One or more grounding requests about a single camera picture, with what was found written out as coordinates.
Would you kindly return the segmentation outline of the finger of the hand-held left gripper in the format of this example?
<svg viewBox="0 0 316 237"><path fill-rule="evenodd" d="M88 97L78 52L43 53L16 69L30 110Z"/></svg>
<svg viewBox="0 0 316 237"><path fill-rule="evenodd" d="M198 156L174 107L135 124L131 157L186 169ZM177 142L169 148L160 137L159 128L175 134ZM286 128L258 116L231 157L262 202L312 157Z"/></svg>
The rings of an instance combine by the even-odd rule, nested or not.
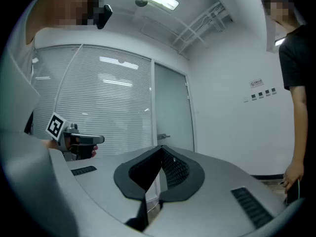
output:
<svg viewBox="0 0 316 237"><path fill-rule="evenodd" d="M71 144L102 144L105 141L102 135L70 134Z"/></svg>

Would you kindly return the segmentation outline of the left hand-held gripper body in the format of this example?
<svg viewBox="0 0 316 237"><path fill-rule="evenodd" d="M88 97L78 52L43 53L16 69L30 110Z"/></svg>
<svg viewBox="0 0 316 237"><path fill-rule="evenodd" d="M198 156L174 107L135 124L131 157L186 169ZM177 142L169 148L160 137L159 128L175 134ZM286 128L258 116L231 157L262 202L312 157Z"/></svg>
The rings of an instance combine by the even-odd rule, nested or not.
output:
<svg viewBox="0 0 316 237"><path fill-rule="evenodd" d="M46 132L52 137L51 140L46 140L46 146L49 149L61 151L66 159L92 158L91 153L95 145L71 144L70 134L79 134L77 124L68 122L54 112L48 122Z"/></svg>

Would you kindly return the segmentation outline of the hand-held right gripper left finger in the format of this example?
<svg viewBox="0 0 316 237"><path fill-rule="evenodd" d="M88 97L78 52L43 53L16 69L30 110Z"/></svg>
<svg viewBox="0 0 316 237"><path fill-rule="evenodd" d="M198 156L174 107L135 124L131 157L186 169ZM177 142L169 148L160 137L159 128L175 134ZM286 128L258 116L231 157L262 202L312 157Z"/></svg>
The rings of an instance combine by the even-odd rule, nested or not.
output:
<svg viewBox="0 0 316 237"><path fill-rule="evenodd" d="M126 198L114 182L115 169L149 148L119 155L65 161L50 149L55 176L80 234L137 234L125 223L137 216L140 201Z"/></svg>

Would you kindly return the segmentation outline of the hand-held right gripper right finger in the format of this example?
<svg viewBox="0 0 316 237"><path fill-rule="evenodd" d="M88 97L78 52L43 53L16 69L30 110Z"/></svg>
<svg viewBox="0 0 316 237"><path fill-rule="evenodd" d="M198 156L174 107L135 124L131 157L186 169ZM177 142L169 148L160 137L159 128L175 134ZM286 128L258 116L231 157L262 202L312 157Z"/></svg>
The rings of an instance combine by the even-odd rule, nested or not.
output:
<svg viewBox="0 0 316 237"><path fill-rule="evenodd" d="M177 147L174 151L198 162L204 170L201 188L188 200L165 203L146 228L150 237L273 237L284 236L297 223L292 218L304 200L289 206L266 185L237 167L221 160ZM251 222L241 192L249 191L272 219L260 228Z"/></svg>

